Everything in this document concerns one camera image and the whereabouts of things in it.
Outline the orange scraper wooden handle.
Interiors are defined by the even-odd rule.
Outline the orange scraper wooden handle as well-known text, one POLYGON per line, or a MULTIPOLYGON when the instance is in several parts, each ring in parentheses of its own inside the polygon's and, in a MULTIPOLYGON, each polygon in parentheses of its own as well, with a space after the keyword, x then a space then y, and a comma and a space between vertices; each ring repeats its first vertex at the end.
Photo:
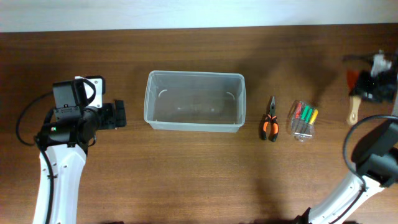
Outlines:
POLYGON ((347 85, 349 88, 349 113, 346 122, 350 126, 353 126, 358 122, 358 111, 361 104, 361 98, 353 93, 358 78, 359 71, 346 71, 347 85))

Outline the clear case of screwdrivers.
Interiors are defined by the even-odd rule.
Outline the clear case of screwdrivers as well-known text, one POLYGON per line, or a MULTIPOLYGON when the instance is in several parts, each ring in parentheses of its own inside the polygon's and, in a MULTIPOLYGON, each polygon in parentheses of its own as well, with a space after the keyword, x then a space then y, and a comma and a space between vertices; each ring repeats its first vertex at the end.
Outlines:
POLYGON ((316 107, 304 102, 298 101, 295 104, 294 112, 291 117, 291 134, 300 142, 312 139, 315 135, 315 121, 319 111, 316 107))

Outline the orange black needle-nose pliers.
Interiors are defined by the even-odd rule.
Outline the orange black needle-nose pliers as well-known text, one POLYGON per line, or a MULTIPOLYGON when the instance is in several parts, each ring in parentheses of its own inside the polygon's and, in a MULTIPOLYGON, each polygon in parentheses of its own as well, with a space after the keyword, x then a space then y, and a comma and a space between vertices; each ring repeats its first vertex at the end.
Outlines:
POLYGON ((262 122, 261 139, 270 139, 272 142, 276 142, 278 135, 279 124, 275 114, 275 97, 272 96, 269 105, 269 112, 265 115, 264 121, 262 122))

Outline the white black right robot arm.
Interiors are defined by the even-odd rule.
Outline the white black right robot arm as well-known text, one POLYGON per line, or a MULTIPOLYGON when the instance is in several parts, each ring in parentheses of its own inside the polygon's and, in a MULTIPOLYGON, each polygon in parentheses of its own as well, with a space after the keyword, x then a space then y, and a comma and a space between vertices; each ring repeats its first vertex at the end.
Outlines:
POLYGON ((351 129, 343 142, 343 159, 349 173, 337 188, 294 223, 346 223, 347 218, 367 199, 397 183, 397 111, 358 119, 364 100, 397 101, 397 69, 382 72, 348 71, 350 107, 347 122, 351 129), (380 119, 382 123, 363 136, 347 155, 351 135, 360 125, 380 119))

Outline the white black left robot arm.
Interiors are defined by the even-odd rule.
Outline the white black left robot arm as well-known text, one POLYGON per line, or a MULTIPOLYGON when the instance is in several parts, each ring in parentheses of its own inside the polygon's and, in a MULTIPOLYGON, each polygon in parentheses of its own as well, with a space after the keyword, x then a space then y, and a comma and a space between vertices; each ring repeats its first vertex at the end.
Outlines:
POLYGON ((76 223, 80 179, 97 131, 126 124, 122 100, 99 108, 63 106, 48 113, 35 137, 40 151, 40 184, 34 223, 76 223))

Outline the clear plastic container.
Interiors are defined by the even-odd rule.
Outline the clear plastic container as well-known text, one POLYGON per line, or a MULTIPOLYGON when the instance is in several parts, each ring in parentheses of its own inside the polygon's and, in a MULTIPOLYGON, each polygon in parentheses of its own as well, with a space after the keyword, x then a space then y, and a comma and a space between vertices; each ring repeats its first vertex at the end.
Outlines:
POLYGON ((245 119, 246 86, 239 73, 149 74, 144 120, 153 129, 236 133, 245 119))

